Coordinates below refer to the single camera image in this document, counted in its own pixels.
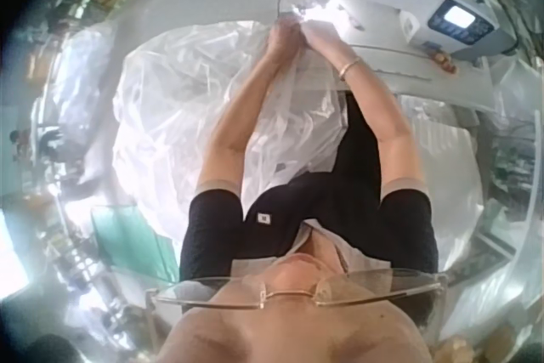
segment short sleeve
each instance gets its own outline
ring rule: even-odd
[[[431,215],[431,202],[420,190],[395,190],[383,198],[379,208],[381,226],[397,241],[391,254],[394,268],[437,272],[438,249]]]
[[[197,195],[190,204],[180,278],[229,276],[242,228],[243,212],[236,194],[216,189]]]

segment bracelet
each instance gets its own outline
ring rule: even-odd
[[[362,59],[360,57],[357,57],[355,60],[353,60],[351,63],[347,63],[340,71],[339,71],[339,74],[338,76],[340,77],[340,79],[342,81],[345,81],[344,78],[346,77],[346,73],[348,72],[348,70],[353,67],[354,65],[356,65],[357,63],[359,63],[360,61],[362,61]]]

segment woman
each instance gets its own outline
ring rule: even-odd
[[[239,197],[247,143],[267,89],[305,44],[353,93],[348,131],[331,173],[306,173],[264,192],[244,219]],[[391,268],[437,269],[411,128],[393,95],[332,25],[281,19],[212,134],[181,254],[185,280],[246,278],[218,289],[206,281],[178,288],[178,297],[197,301],[185,305],[205,307],[184,315],[159,361],[428,362],[416,325],[390,302],[316,307],[316,299],[376,296],[375,281],[355,288],[351,280],[359,275],[343,274]],[[232,310],[252,305],[262,308]]]

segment green panel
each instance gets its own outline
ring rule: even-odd
[[[98,206],[91,214],[105,264],[162,281],[179,281],[172,241],[157,235],[136,206]]]

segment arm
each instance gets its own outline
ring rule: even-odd
[[[230,102],[212,132],[198,186],[220,181],[238,195],[244,174],[246,147],[251,138],[270,85],[291,64],[302,41],[295,20],[276,22],[264,57],[255,65],[241,90]]]
[[[357,54],[340,39],[332,25],[306,22],[303,23],[303,33],[310,47],[322,54],[339,71],[357,58]],[[387,86],[364,62],[349,68],[345,80],[366,122],[376,135],[382,186],[403,178],[423,181],[410,124]]]

